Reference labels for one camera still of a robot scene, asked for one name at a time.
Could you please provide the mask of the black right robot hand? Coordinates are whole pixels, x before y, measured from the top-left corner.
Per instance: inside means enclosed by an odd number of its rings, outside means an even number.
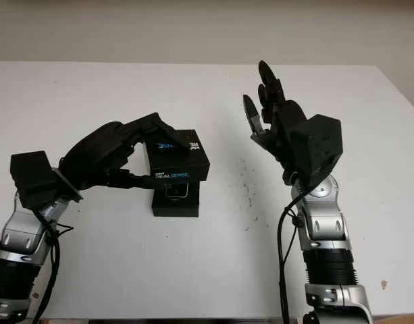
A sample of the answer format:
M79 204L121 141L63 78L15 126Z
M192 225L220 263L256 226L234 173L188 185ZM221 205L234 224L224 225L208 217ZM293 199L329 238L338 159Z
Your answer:
M265 61L259 62L258 70L262 80L258 85L261 113L258 113L249 95L243 96L251 139L274 156L284 169L284 183L291 185L295 182L297 171L290 133L307 118L297 102L285 99L280 79Z

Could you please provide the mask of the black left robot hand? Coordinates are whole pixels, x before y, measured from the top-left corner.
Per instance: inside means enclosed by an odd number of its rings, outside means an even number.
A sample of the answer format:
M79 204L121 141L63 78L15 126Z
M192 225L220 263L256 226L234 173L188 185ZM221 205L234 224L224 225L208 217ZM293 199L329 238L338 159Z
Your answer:
M187 153L190 145L166 124L158 113L151 113L127 124L109 122L83 138L60 159L58 170L77 190L93 186L110 188L165 189L176 180L134 175L122 166L134 153L134 146L150 140L163 140Z

